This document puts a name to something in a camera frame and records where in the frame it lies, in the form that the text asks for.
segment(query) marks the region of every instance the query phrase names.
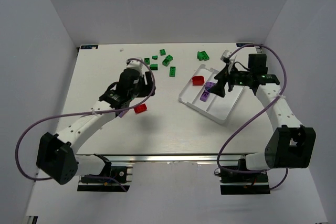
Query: white table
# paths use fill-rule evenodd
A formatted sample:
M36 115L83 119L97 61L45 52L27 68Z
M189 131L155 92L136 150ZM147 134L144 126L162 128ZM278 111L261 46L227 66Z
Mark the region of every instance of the white table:
M175 78L169 77L169 67L162 65L165 49L174 57L170 66L176 67ZM243 123L262 109L251 90L245 88L224 125L218 125L178 101L179 93L200 64L221 70L220 56L225 49L235 50L235 43L223 44L136 44L99 45L98 49L79 51L75 71L63 113L88 111L107 86L119 80L125 61L131 57L151 58L158 63L154 71L156 95L141 114L129 111L95 133L79 150L79 154L167 154L218 153L225 140ZM209 61L198 61L198 51L205 50ZM247 57L255 48L244 48L237 60L247 65ZM131 104L141 101L135 99ZM70 125L76 118L64 118L58 130ZM246 127L225 149L226 153L263 151L272 135L266 114Z
M201 62L197 51L206 50L208 67L221 69L219 57L235 44L146 44L99 45L80 50L64 113L86 111L106 87L119 78L130 57L151 57L159 49L174 57L176 77L159 64L155 71L156 95L148 100L148 111L129 111L98 131L80 149L82 154L174 154L217 153L239 126L262 109L252 92L245 90L228 122L220 126L178 102L183 89ZM242 50L238 59L247 63L254 48ZM62 119L63 129L75 118ZM262 151L272 135L266 115L239 134L226 149L230 153ZM289 177L271 195L222 196L215 164L137 163L130 190L125 193L78 192L78 177L65 185L37 182L27 209L39 216L37 224L89 223L299 223L325 222L326 217L308 169L291 170ZM278 183L283 169L271 170L271 186ZM39 177L46 177L43 172Z

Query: green block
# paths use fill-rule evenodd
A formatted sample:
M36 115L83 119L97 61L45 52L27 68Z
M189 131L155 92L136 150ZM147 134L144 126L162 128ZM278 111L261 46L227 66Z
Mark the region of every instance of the green block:
M169 76L175 77L176 67L170 67Z
M167 59L164 59L162 65L167 67L169 65L169 61Z
M203 60L210 60L208 54L205 51L200 52L200 54L203 56Z
M158 64L150 64L149 68L151 70L157 70L158 69Z
M160 50L160 55L161 55L161 56L166 55L166 50L161 49L161 50Z
M197 52L197 58L198 60L203 60L203 54L201 54L201 52Z
M171 55L167 55L167 56L166 56L166 60L168 60L169 62L171 62L173 59L174 59L174 58L173 58L173 56L171 56Z

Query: white wall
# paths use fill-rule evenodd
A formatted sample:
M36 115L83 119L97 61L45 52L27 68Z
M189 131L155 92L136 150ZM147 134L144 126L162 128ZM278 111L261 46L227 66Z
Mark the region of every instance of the white wall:
M33 122L60 112L76 49L50 0L0 0L0 47L0 222L16 224L33 186L16 168L16 141ZM20 160L30 175L40 136L55 126L38 126L24 139Z
M310 171L329 223L336 223L335 18L336 0L287 0L265 43L284 60L293 111L317 132Z
M76 46L266 39L286 0L51 0Z

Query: purple cable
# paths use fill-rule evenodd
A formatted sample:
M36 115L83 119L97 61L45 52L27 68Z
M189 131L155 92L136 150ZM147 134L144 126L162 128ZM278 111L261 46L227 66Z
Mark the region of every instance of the purple cable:
M84 176L85 178L100 178L100 179L109 179L109 180L112 180L114 181L115 183L117 183L121 189L123 189L126 193L127 193L127 190L126 188L119 182L117 181L115 178L112 178L112 177L104 177L104 176L95 176L95 175L85 175Z
M136 105L133 105L131 107L128 107L128 108L123 108L123 109L118 109L118 110L102 110L102 111L99 111L99 114L106 114L106 113L114 113L114 112L122 112L122 111L125 111L125 110L130 110L130 109L134 109L136 106L139 106L140 104L144 103L145 101L147 101L149 99L149 97L153 94L154 90L155 90L155 77L154 77L154 74L152 72L152 70L149 68L149 66L147 64L145 64L144 61L140 60L140 59L137 59L137 58L130 58L128 59L127 61L131 61L131 60L135 60L135 61L139 61L140 63L142 63L148 70L149 72L151 73L152 75L152 79L153 79L153 88L151 90L151 92L149 93L149 95L143 99L141 102L137 103ZM16 163L16 166L19 170L19 172L26 178L30 179L30 180L33 180L33 181L41 181L41 180L49 180L49 179L52 179L51 177L49 178L34 178L34 177L31 177L29 176L28 174L26 174L22 167L21 167L21 164L19 162L19 147L20 147L20 144L23 140L23 138L25 137L25 135L32 129L34 128L36 125L40 124L40 123L43 123L45 121L48 121L48 120L51 120L51 119L56 119L56 118L65 118L65 117L68 117L68 116L78 116L78 115L92 115L92 111L91 112L78 112L78 113L69 113L69 114L63 114L63 115L52 115L52 116L49 116L47 118L43 118L35 123L33 123L31 126L29 126L23 133L22 135L19 137L17 143L16 143L16 146L15 146L15 163Z
M221 158L221 154L224 150L224 148L228 145L228 143L239 133L241 132L246 126L248 126L252 121L254 121L255 119L257 119L260 115L262 115L265 111L267 111L270 107L272 107L279 99L280 99L280 95L283 94L283 92L285 91L285 88L287 86L287 74L286 74L286 70L285 70L285 67L284 67L284 64L282 63L280 57L272 50L270 49L269 47L267 46L264 46L264 45L261 45L261 44L247 44L247 45L244 45L242 47L239 47L238 49L236 49L231 55L228 56L228 59L231 58L236 52L242 50L244 47L250 47L250 46L259 46L259 47L263 47L263 48L266 48L268 49L269 51L272 52L272 54L274 54L274 56L277 58L278 62L280 63L281 65L281 68L282 68L282 71L283 71L283 75L284 75L284 85L281 89L281 91L279 92L279 96L277 96L273 101L271 101L265 108L263 108L259 113L257 113L255 116L253 116L250 120L248 120L246 123L244 123L239 129L237 129L227 140L226 142L224 143L224 145L222 146L222 148L219 150L219 153L217 155L217 165L218 165L218 168L221 169L221 170L224 170L226 172L231 172L231 173L240 173L240 174L255 174L255 173L261 173L261 172L265 172L264 170L248 170L248 171L244 171L244 170L233 170L233 169L229 169L229 168L226 168L224 166L222 166L220 163L219 163L219 159ZM277 188L278 186L280 186L282 183L284 182L281 181L278 185L276 185L274 188Z

